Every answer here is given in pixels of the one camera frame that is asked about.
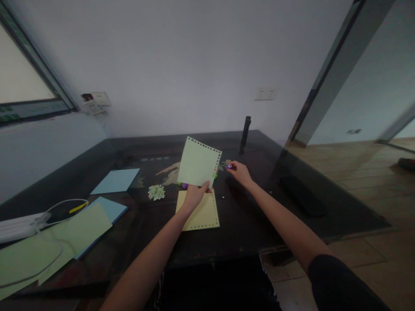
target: small white flowers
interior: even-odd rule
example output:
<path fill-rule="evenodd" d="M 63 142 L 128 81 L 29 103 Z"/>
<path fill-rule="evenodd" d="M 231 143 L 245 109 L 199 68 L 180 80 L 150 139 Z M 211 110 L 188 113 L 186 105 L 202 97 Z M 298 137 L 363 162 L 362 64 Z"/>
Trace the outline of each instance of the small white flowers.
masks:
<path fill-rule="evenodd" d="M 148 188 L 148 198 L 151 200 L 159 200 L 164 199 L 164 186 L 162 185 L 154 185 Z"/>

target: hand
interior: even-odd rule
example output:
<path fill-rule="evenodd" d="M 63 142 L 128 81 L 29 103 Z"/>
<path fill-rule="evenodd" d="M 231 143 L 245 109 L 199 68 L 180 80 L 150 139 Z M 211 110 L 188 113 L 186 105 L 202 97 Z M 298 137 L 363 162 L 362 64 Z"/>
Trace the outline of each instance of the hand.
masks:
<path fill-rule="evenodd" d="M 209 189 L 209 181 L 206 181 L 202 187 L 189 185 L 187 187 L 185 201 L 180 210 L 188 212 L 190 216 L 190 214 L 199 205 L 200 201 L 202 201 L 203 195 L 205 193 L 212 193 L 212 190 Z"/>
<path fill-rule="evenodd" d="M 230 164 L 232 164 L 233 168 L 235 169 L 231 168 L 227 169 L 227 171 L 231 173 L 241 185 L 247 188 L 251 183 L 253 183 L 246 165 L 237 161 L 232 161 Z"/>

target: black sleeve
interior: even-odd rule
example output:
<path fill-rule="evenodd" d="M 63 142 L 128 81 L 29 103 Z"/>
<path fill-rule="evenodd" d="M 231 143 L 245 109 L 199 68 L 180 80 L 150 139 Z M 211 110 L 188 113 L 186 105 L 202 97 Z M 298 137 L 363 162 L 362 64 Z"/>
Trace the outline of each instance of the black sleeve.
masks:
<path fill-rule="evenodd" d="M 389 310 L 386 304 L 343 262 L 319 255 L 310 264 L 309 278 L 320 311 Z"/>

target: dark wooden table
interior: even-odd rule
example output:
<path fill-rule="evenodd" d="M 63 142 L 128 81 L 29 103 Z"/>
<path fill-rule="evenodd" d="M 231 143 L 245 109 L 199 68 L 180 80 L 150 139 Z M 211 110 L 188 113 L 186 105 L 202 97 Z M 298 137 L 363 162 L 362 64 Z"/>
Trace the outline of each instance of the dark wooden table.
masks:
<path fill-rule="evenodd" d="M 126 270 L 174 215 L 181 188 L 172 182 L 177 176 L 177 163 L 186 136 L 105 140 L 5 202 L 0 208 L 0 220 L 40 213 L 70 198 L 93 201 L 102 196 L 128 206 L 127 212 L 83 258 L 71 260 L 40 287 L 32 284 L 13 297 L 84 298 L 102 295 L 109 282 Z M 238 154 L 242 132 L 190 136 L 222 150 L 222 167 L 227 160 L 245 163 L 254 181 L 326 243 L 390 227 L 385 219 L 362 202 L 257 130 L 250 131 L 243 155 Z M 124 168 L 140 168 L 127 192 L 89 195 L 111 169 Z M 283 176 L 298 177 L 327 207 L 327 215 L 307 217 L 281 187 L 279 179 Z M 148 187 L 163 183 L 165 199 L 149 200 Z M 214 188 L 220 227 L 183 232 L 167 269 L 287 249 L 254 199 L 226 170 L 218 172 Z M 66 213 L 64 207 L 57 209 L 54 218 L 62 219 Z"/>

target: yellow cable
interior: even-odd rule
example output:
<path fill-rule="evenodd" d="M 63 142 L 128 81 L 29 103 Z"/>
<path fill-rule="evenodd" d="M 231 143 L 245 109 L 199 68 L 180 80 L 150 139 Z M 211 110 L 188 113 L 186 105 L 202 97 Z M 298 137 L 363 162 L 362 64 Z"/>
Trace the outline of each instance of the yellow cable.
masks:
<path fill-rule="evenodd" d="M 72 214 L 73 212 L 76 212 L 77 210 L 80 210 L 81 208 L 83 208 L 85 205 L 87 205 L 88 203 L 84 203 L 84 204 L 82 204 L 82 205 L 79 205 L 78 207 L 75 207 L 75 208 L 73 208 L 73 209 L 71 209 L 70 211 L 69 211 L 69 213 L 70 214 Z"/>

